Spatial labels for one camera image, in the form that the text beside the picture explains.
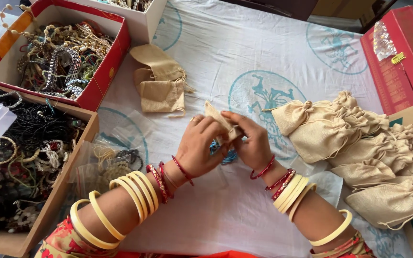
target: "bed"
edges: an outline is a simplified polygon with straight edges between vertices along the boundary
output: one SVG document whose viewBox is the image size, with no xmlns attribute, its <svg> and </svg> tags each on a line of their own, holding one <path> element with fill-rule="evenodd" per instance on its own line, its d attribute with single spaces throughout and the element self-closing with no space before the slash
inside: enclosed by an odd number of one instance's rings
<svg viewBox="0 0 413 258">
<path fill-rule="evenodd" d="M 153 44 L 187 72 L 186 115 L 141 112 L 132 83 L 139 65 L 127 56 L 98 110 L 100 131 L 133 128 L 132 139 L 146 162 L 176 153 L 189 119 L 203 113 L 205 100 L 219 110 L 251 117 L 268 131 L 272 151 L 290 166 L 297 153 L 270 113 L 261 109 L 291 100 L 333 100 L 349 90 L 359 106 L 383 113 L 361 44 L 361 35 L 232 5 L 218 0 L 169 0 Z M 203 255 L 238 250 L 260 257 L 309 257 L 310 244 L 286 215 L 273 208 L 264 184 L 249 180 L 241 162 L 218 167 L 183 186 L 170 205 L 137 227 L 121 244 L 124 251 Z M 328 195 L 339 198 L 341 183 L 319 176 Z M 329 192 L 339 188 L 338 192 Z M 353 225 L 381 258 L 411 258 L 403 231 L 372 227 L 343 198 L 338 209 L 354 214 Z M 159 231 L 171 232 L 169 238 Z"/>
</svg>

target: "red glass bangle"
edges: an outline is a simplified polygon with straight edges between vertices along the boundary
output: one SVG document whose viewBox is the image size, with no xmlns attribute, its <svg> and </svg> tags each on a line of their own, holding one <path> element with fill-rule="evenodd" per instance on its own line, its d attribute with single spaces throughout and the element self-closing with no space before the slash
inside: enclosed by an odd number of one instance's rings
<svg viewBox="0 0 413 258">
<path fill-rule="evenodd" d="M 162 180 L 160 179 L 159 174 L 157 173 L 157 170 L 155 169 L 154 166 L 152 165 L 147 165 L 146 166 L 146 172 L 147 173 L 152 173 L 152 175 L 154 176 L 154 178 L 156 179 L 157 184 L 160 187 L 160 191 L 162 192 L 162 203 L 166 204 L 168 202 L 168 195 L 167 195 L 167 191 L 165 190 L 165 186 L 162 184 Z"/>
<path fill-rule="evenodd" d="M 165 174 L 163 173 L 163 166 L 164 166 L 165 164 L 162 162 L 162 161 L 160 161 L 160 163 L 159 163 L 159 168 L 160 168 L 160 175 L 161 175 L 161 179 L 162 179 L 162 184 L 165 186 L 165 189 L 167 190 L 167 194 L 168 194 L 168 196 L 171 198 L 171 199 L 173 199 L 174 198 L 174 194 L 171 194 L 170 193 L 170 190 L 168 189 L 168 186 L 167 186 L 167 182 L 165 181 Z"/>
<path fill-rule="evenodd" d="M 264 173 L 269 169 L 269 167 L 272 166 L 274 160 L 275 160 L 275 154 L 272 156 L 272 159 L 271 159 L 270 162 L 268 163 L 267 167 L 265 167 L 264 170 L 261 171 L 261 173 L 259 173 L 259 174 L 257 174 L 257 176 L 254 176 L 254 177 L 253 177 L 253 174 L 254 174 L 254 170 L 253 170 L 253 171 L 251 172 L 250 178 L 251 178 L 252 180 L 254 180 L 254 179 L 257 179 L 257 178 L 261 177 L 262 174 L 264 174 Z"/>
<path fill-rule="evenodd" d="M 281 185 L 281 187 L 275 192 L 275 194 L 272 196 L 272 200 L 275 201 L 278 199 L 278 197 L 281 195 L 281 193 L 283 192 L 283 190 L 289 185 L 289 183 L 291 182 L 291 180 L 293 179 L 295 175 L 295 170 L 292 170 L 290 172 L 290 175 L 288 176 L 288 178 L 284 181 L 283 185 Z"/>
<path fill-rule="evenodd" d="M 177 159 L 175 158 L 175 156 L 172 155 L 172 159 L 173 161 L 175 161 L 175 164 L 178 166 L 178 168 L 180 169 L 181 173 L 183 173 L 184 177 L 186 177 L 187 180 L 189 180 L 189 183 L 194 186 L 194 183 L 192 182 L 192 179 L 187 175 L 186 171 L 181 167 L 181 165 L 178 163 Z"/>
<path fill-rule="evenodd" d="M 291 174 L 291 172 L 293 172 L 294 169 L 290 168 L 288 169 L 288 171 L 286 172 L 286 174 L 284 174 L 284 176 L 282 176 L 275 184 L 271 185 L 271 186 L 267 186 L 265 188 L 266 191 L 272 190 L 273 188 L 275 188 L 275 186 L 277 186 L 278 184 L 280 184 L 281 182 L 284 182 Z"/>
</svg>

